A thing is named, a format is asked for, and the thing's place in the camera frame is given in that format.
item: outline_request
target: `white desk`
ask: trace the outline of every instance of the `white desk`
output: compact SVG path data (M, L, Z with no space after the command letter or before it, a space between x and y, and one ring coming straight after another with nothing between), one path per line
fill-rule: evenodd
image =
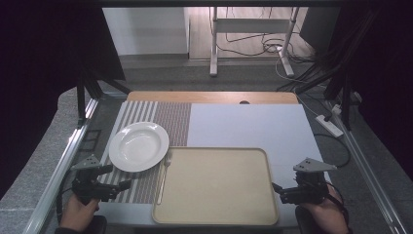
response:
M121 108L119 116L123 111L125 108ZM269 157L273 182L282 187L297 185L292 170L294 165L306 157L321 161L300 104L193 103L187 146L262 148ZM276 226L296 226L295 206L282 204L276 196L280 211ZM109 223L160 225L152 219L151 204L101 203L97 214L105 215Z

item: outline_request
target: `wooden tray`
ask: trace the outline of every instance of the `wooden tray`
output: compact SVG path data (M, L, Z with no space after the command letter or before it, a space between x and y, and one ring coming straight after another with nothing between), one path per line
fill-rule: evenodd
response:
M169 153L171 164L163 200L157 205L155 199L152 213L155 221L239 225L277 222L278 209L264 150L171 147Z

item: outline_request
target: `desk leg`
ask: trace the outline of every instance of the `desk leg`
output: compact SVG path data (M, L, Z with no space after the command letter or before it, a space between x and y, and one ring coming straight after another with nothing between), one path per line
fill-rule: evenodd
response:
M292 31L294 30L294 26L297 20L297 15L298 11L300 8L294 8L292 12L292 16L289 19L289 26L288 30L285 34L285 41L283 46L280 48L278 47L279 51L279 56L282 61L282 65L285 70L285 74L287 77L293 77L294 76L294 71L292 71L291 65L289 64L288 57L287 57L287 50L288 50L288 45L289 45L289 40L291 39Z
M218 74L218 53L216 47L216 23L217 23L217 8L213 8L213 19L212 19L212 46L210 48L210 69L209 75L211 77L216 77Z

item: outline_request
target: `power strip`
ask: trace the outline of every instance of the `power strip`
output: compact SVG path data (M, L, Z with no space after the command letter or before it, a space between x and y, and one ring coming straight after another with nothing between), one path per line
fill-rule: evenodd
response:
M319 115L317 116L316 120L323 126L325 127L333 136L339 137L343 134L343 132L337 128L333 123L330 121L324 121L324 116Z

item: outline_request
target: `gray floor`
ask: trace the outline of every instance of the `gray floor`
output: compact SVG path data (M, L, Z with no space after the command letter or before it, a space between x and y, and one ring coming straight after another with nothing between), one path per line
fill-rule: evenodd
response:
M208 76L206 61L188 61L157 57L121 58L127 81L124 85L133 90L147 91L268 91L273 92L287 81L281 78L282 68L276 70L275 60L222 60L219 62L218 77ZM309 64L293 64L299 74ZM112 87L101 83L103 90L115 94ZM307 94L323 103L322 88L310 90ZM317 114L326 114L321 104L306 95L300 96L306 105ZM119 108L118 102L102 100L99 108L100 123L110 123ZM327 134L327 131L315 121L315 115L306 109L313 132ZM67 139L77 124L76 91L70 90L61 95L56 117L33 153L29 163L21 172L14 186L0 202L0 233L21 233L31 216L54 168L63 153ZM375 175L389 195L403 224L406 233L413 231L413 183L394 160L392 154L371 132L357 107L352 108L352 133L365 154ZM321 155L327 163L340 163L346 157L346 150L334 140L317 136ZM371 195L369 187L354 160L345 168L330 173L332 182L343 193L350 212L350 225L355 233L392 233L382 212ZM53 232L54 219L45 232ZM130 227L109 226L107 233L135 233ZM285 230L284 233L299 233L297 229Z

